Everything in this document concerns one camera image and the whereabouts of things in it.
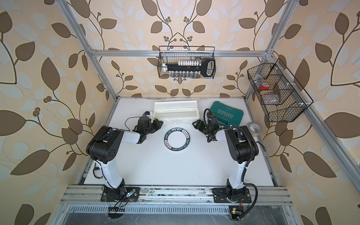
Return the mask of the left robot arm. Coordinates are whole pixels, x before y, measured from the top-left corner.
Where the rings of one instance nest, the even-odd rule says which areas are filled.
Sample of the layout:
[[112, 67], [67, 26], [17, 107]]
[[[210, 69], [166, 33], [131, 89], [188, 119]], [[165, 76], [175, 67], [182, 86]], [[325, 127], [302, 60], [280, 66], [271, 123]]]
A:
[[121, 143], [142, 144], [147, 135], [160, 130], [164, 122], [148, 116], [139, 117], [134, 130], [102, 126], [86, 147], [86, 153], [95, 161], [105, 179], [105, 186], [118, 189], [122, 183], [115, 157]]

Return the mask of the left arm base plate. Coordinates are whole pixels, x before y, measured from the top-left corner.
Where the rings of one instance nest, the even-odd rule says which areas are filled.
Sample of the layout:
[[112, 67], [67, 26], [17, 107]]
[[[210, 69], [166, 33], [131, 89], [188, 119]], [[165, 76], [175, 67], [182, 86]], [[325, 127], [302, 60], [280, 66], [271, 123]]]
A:
[[137, 201], [139, 198], [139, 187], [119, 187], [118, 189], [113, 189], [107, 186], [102, 187], [103, 193], [101, 196], [101, 202], [119, 202], [121, 200], [126, 201]]

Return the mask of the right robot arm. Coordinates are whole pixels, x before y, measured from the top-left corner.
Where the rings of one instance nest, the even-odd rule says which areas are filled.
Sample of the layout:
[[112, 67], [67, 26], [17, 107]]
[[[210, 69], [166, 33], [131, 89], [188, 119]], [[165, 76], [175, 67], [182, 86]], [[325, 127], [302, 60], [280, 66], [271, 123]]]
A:
[[247, 126], [220, 126], [217, 116], [205, 112], [204, 120], [192, 123], [193, 127], [203, 133], [207, 142], [226, 140], [232, 159], [237, 162], [234, 172], [227, 181], [228, 190], [237, 190], [249, 186], [245, 183], [245, 174], [249, 164], [259, 154], [259, 149]]

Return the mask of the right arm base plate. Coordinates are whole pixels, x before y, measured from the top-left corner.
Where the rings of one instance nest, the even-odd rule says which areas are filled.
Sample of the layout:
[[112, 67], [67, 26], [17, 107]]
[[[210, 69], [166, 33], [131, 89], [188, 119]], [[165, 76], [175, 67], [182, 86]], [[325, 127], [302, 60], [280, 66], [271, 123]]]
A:
[[252, 203], [251, 195], [247, 187], [231, 189], [219, 187], [212, 189], [215, 203]]

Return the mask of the white plate green rim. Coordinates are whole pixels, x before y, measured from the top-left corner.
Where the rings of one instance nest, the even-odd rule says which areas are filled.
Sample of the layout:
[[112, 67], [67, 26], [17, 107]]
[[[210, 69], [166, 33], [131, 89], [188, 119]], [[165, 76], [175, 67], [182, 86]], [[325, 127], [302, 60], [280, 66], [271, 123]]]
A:
[[179, 152], [190, 144], [189, 132], [183, 128], [175, 127], [166, 132], [164, 144], [171, 151]]

